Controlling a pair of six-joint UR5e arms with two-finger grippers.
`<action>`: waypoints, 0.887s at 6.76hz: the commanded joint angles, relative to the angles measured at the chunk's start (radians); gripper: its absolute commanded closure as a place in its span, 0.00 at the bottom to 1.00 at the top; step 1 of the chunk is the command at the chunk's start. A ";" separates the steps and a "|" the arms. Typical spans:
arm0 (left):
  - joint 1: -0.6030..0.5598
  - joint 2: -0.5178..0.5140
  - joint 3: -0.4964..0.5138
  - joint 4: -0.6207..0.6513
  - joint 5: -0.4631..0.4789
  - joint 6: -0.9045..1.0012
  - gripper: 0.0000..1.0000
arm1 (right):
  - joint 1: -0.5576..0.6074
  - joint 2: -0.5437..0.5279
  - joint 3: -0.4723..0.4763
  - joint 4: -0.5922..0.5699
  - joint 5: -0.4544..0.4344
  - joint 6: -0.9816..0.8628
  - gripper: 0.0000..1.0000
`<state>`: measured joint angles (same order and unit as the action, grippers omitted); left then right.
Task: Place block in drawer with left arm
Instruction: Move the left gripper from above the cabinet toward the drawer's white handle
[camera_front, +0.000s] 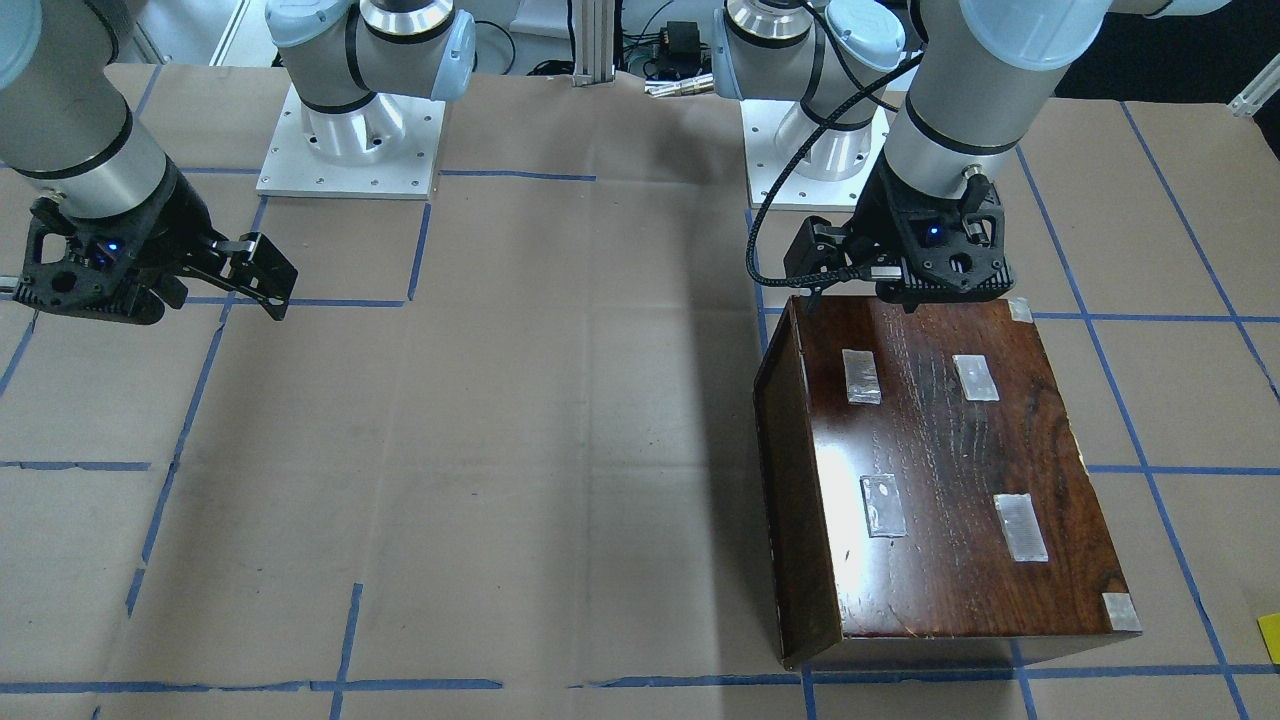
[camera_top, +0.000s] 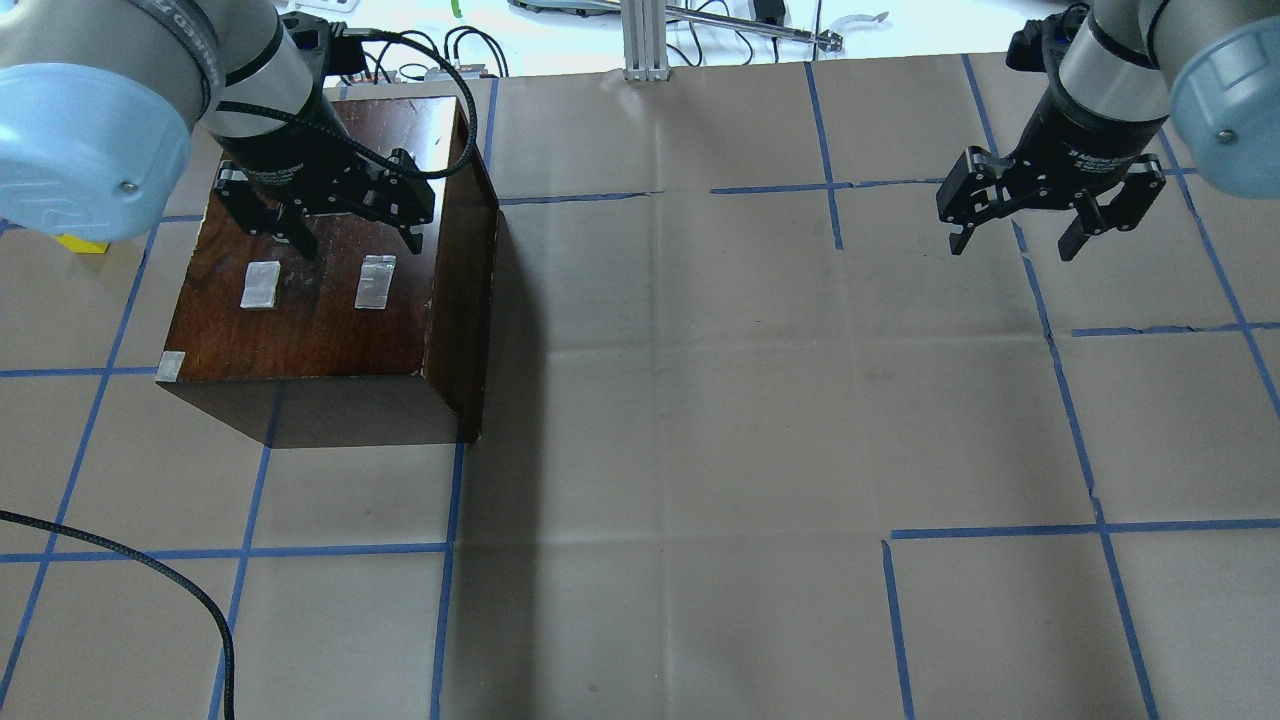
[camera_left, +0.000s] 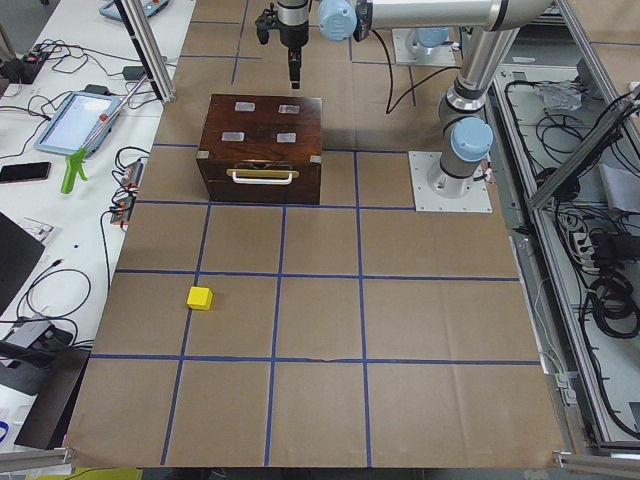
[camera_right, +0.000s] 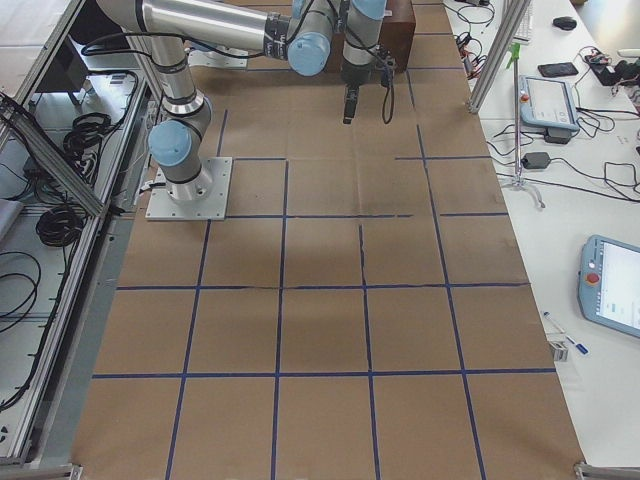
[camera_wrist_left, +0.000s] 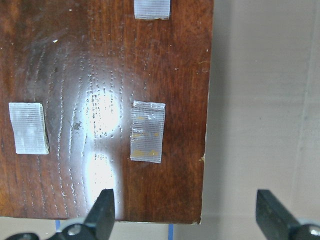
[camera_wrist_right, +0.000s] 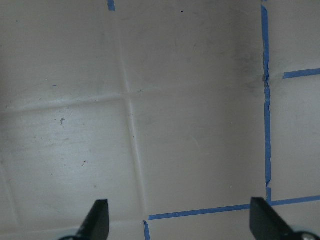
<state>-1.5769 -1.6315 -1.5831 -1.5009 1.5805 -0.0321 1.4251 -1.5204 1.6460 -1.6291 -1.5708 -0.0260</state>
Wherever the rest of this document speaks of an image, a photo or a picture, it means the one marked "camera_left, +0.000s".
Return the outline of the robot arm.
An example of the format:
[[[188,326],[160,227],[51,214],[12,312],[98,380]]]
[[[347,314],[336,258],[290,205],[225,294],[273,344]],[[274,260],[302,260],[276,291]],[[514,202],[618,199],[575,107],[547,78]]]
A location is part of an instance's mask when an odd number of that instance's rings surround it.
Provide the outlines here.
[[[411,29],[406,44],[416,61],[424,61],[443,53],[448,40],[448,27],[426,27]]]
[[[445,198],[464,196],[493,142],[476,113],[497,67],[519,29],[541,15],[548,1],[321,1],[318,23],[332,41],[361,41],[379,28],[471,26],[463,63],[439,105],[444,147],[428,171],[430,188]]]

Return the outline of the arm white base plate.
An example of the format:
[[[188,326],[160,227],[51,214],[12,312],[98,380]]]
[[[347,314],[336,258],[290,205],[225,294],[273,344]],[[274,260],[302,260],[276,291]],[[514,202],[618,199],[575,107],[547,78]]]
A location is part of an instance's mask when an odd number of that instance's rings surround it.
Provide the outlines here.
[[[393,29],[395,63],[413,66],[454,66],[459,43],[448,27]]]
[[[482,164],[466,179],[449,177],[440,165],[441,152],[408,153],[415,210],[420,213],[492,212]]]

